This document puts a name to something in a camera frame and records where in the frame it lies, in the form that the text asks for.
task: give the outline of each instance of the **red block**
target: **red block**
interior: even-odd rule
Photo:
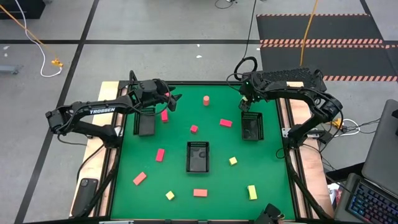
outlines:
[[[169,115],[167,114],[167,109],[163,110],[163,112],[161,113],[162,115],[162,121],[163,123],[166,123],[169,121]]]
[[[193,189],[193,196],[207,197],[207,189]]]
[[[221,126],[224,126],[224,127],[232,127],[232,121],[228,121],[228,120],[225,120],[225,119],[221,119],[221,121],[220,121],[220,125]]]
[[[141,172],[136,178],[134,178],[133,182],[136,185],[139,185],[146,177],[147,175],[144,172]]]
[[[198,132],[198,126],[192,125],[192,126],[191,126],[191,132],[192,132],[193,134],[197,133],[197,132]]]
[[[157,162],[162,162],[163,161],[163,156],[164,156],[164,149],[158,149],[157,154],[156,154],[156,161]]]

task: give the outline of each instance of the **gray floor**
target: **gray floor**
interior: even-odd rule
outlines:
[[[93,0],[54,0],[40,20],[28,20],[41,39],[78,40]],[[219,10],[213,0],[100,0],[88,39],[245,39],[252,1]],[[256,13],[309,13],[315,0],[257,2]],[[367,0],[386,40],[398,40],[395,0]],[[359,0],[321,0],[319,13],[363,13]],[[0,21],[0,39],[25,39],[12,21]],[[254,20],[252,39],[258,39]],[[44,113],[55,108],[76,45],[52,46],[65,63],[63,74],[42,78],[40,51],[35,45],[0,45],[0,63],[24,67],[18,75],[0,75],[0,223],[13,223],[47,131]],[[133,69],[139,79],[224,80],[243,56],[244,45],[85,45],[65,103],[95,100],[104,80],[125,80]],[[260,59],[258,46],[248,55]],[[52,59],[48,54],[48,63]],[[50,65],[45,73],[53,73]],[[327,82],[329,92],[345,106],[345,118],[359,123],[380,116],[384,102],[398,100],[397,83]],[[324,156],[336,167],[363,161],[372,135],[342,137],[330,143]],[[69,141],[84,142],[77,134]],[[53,139],[25,222],[67,218],[75,176],[84,147]]]

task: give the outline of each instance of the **small block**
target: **small block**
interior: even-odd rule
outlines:
[[[144,172],[141,172],[136,178],[134,178],[133,182],[136,185],[139,185],[146,177],[147,175]]]
[[[172,200],[174,198],[174,194],[172,191],[167,192],[166,194],[167,199]]]
[[[193,189],[193,196],[207,197],[207,189]]]
[[[249,199],[250,200],[257,199],[256,187],[254,185],[249,185],[248,190],[249,190]]]
[[[210,104],[210,97],[204,96],[203,97],[203,105],[208,106]]]
[[[192,132],[193,134],[197,133],[197,132],[198,132],[198,126],[192,125],[192,126],[191,126],[191,132]]]
[[[235,165],[237,163],[238,163],[238,161],[236,160],[236,157],[232,157],[232,158],[229,159],[229,164],[231,164],[231,166],[233,166],[233,165]]]
[[[162,115],[162,121],[163,121],[163,123],[166,123],[166,122],[169,121],[169,116],[168,116],[168,114],[167,114],[167,109],[166,109],[166,110],[163,110],[163,112],[161,113],[161,115]]]
[[[164,149],[158,149],[157,154],[156,154],[156,161],[157,162],[162,162],[163,161],[163,156],[164,156]]]
[[[225,120],[225,119],[221,119],[220,120],[220,125],[221,126],[224,126],[224,127],[232,127],[232,121],[228,121],[228,120]]]

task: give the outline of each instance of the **yellow block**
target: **yellow block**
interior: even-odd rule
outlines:
[[[232,158],[229,159],[229,164],[231,164],[231,166],[233,166],[233,165],[235,165],[237,163],[238,163],[238,161],[236,160],[235,157],[232,157]]]
[[[167,192],[166,194],[167,199],[172,200],[174,198],[174,194],[172,191]]]
[[[249,185],[248,190],[249,190],[249,199],[250,200],[257,199],[256,187],[254,185]]]

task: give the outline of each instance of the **black keyboard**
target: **black keyboard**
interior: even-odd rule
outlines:
[[[363,180],[357,181],[346,210],[367,223],[398,224],[398,200]]]

